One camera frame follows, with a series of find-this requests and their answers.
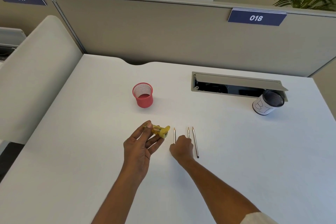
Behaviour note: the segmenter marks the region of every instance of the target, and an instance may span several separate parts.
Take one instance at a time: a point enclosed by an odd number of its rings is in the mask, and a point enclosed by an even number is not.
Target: person's right hand
[[[191,139],[186,136],[179,136],[176,144],[170,145],[170,153],[181,164],[181,162],[189,159],[194,159],[193,144]]]

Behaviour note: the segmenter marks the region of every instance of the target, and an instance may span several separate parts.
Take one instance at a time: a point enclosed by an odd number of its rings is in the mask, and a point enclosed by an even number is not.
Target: pencil sharpener
[[[161,138],[166,138],[168,136],[168,131],[170,130],[170,126],[166,126],[165,128],[153,125],[152,133],[154,135],[158,135]]]

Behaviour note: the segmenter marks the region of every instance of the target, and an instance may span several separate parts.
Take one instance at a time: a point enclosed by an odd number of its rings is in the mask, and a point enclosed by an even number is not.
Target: desk surface
[[[288,102],[268,116],[253,98],[191,91],[191,72],[281,80]],[[138,82],[153,86],[141,109]],[[282,223],[334,223],[336,123],[312,78],[167,63],[133,66],[84,55],[0,184],[0,223],[90,224],[143,121],[194,126],[202,165]],[[127,223],[214,223],[170,156],[170,132],[150,160]]]

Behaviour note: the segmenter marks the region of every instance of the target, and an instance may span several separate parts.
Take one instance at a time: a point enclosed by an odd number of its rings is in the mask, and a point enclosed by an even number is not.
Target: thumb
[[[145,143],[147,142],[147,140],[149,139],[149,137],[152,134],[152,128],[153,128],[153,124],[152,123],[148,123],[147,126],[145,127],[145,129],[143,130],[140,138],[138,139],[138,141],[140,142],[140,144],[145,145]]]

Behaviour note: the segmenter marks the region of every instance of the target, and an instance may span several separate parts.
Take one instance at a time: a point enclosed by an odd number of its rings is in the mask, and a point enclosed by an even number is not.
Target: sleeve
[[[264,213],[250,213],[245,216],[240,224],[277,224]]]

